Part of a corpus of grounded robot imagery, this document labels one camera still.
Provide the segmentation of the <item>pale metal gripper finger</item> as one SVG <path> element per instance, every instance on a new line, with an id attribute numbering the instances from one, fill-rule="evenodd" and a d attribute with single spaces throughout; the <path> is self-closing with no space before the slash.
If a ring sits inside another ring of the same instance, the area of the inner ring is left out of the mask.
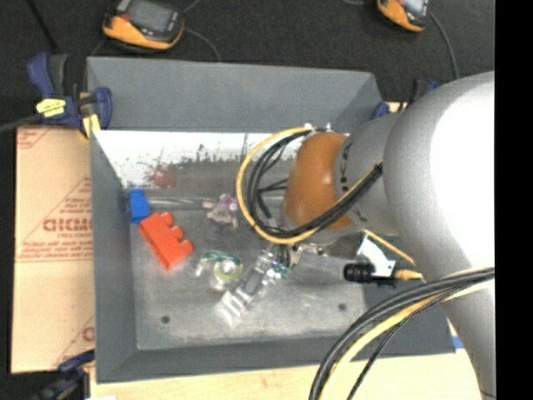
<path id="1" fill-rule="evenodd" d="M 235 287 L 227 291 L 227 320 L 232 326 L 242 322 L 245 315 L 274 285 L 278 276 L 274 271 L 249 271 Z"/>
<path id="2" fill-rule="evenodd" d="M 222 295 L 219 310 L 249 310 L 270 285 L 271 254 L 263 253 L 253 265 Z"/>

